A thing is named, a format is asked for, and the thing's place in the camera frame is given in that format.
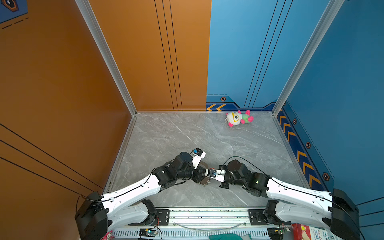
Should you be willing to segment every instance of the metal corner post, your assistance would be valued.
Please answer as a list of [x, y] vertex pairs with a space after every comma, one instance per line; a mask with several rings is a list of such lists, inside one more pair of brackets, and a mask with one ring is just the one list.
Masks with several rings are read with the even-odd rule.
[[109, 71], [111, 72], [111, 75], [120, 91], [121, 96], [124, 99], [125, 104], [127, 105], [129, 112], [131, 113], [132, 117], [135, 117], [137, 113], [135, 105], [133, 104], [132, 98], [129, 95], [127, 86], [125, 85], [119, 68], [115, 62], [115, 59], [113, 58], [112, 52], [107, 44], [103, 32], [101, 31], [100, 25], [97, 22], [91, 4], [88, 0], [75, 0], [75, 2], [79, 7], [81, 14], [83, 15], [89, 31], [91, 32]]
[[309, 39], [307, 45], [304, 48], [303, 53], [301, 54], [298, 62], [296, 63], [295, 68], [293, 69], [291, 76], [288, 78], [287, 83], [285, 84], [277, 102], [272, 109], [272, 114], [276, 117], [280, 109], [283, 107], [285, 101], [288, 99], [288, 96], [291, 94], [293, 88], [295, 87], [297, 81], [299, 80], [301, 74], [306, 68], [308, 62], [312, 58], [313, 53], [316, 51], [321, 40], [323, 39], [325, 33], [330, 27], [333, 19], [336, 14], [339, 12], [341, 6], [343, 5], [344, 0], [330, 0], [327, 7], [324, 10], [323, 15], [321, 16], [319, 22], [314, 29], [311, 38]]

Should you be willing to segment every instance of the stuffed toy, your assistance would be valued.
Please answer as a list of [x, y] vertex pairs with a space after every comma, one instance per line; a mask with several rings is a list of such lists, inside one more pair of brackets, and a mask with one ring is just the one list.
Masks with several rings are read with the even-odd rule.
[[237, 112], [230, 112], [227, 113], [226, 122], [228, 122], [228, 125], [230, 127], [239, 125], [240, 123], [250, 123], [253, 121], [253, 117], [250, 116], [251, 111], [247, 110], [245, 114], [241, 114], [240, 110]]

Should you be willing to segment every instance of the red box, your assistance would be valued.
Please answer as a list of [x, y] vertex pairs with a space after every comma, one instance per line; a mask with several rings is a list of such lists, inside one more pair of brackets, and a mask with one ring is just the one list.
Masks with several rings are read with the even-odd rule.
[[330, 240], [328, 231], [323, 229], [298, 223], [292, 224], [292, 228], [294, 240]]

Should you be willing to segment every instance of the orange wall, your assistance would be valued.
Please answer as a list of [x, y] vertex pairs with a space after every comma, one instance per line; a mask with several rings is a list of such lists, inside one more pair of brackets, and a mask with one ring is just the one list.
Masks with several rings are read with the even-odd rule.
[[[28, 1], [28, 11], [0, 24], [0, 123], [104, 187], [129, 111], [75, 1]], [[2, 126], [0, 139], [102, 192]], [[91, 192], [2, 142], [0, 157], [76, 192]], [[2, 239], [78, 239], [77, 194], [3, 159], [0, 171]]]
[[90, 3], [138, 111], [205, 110], [210, 0]]

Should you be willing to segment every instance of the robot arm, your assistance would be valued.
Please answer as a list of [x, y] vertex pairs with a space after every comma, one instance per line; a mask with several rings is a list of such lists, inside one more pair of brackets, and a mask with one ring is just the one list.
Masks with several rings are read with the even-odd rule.
[[99, 240], [107, 231], [132, 223], [151, 225], [156, 208], [149, 200], [139, 202], [141, 199], [174, 186], [178, 179], [199, 183], [206, 177], [218, 180], [222, 188], [240, 185], [252, 195], [273, 199], [268, 201], [263, 216], [258, 216], [266, 223], [303, 223], [330, 229], [341, 238], [359, 239], [358, 209], [344, 192], [334, 189], [331, 194], [288, 184], [264, 173], [251, 172], [237, 160], [220, 165], [218, 170], [205, 169], [199, 166], [205, 152], [196, 148], [191, 154], [181, 152], [123, 189], [102, 196], [97, 192], [90, 194], [75, 215], [81, 239]]
[[134, 184], [101, 196], [91, 193], [75, 215], [80, 238], [100, 240], [114, 228], [132, 223], [150, 225], [156, 216], [155, 207], [149, 200], [137, 202], [174, 186], [178, 179], [200, 182], [205, 178], [205, 169], [198, 165], [204, 157], [205, 152], [199, 148], [191, 154], [181, 152]]

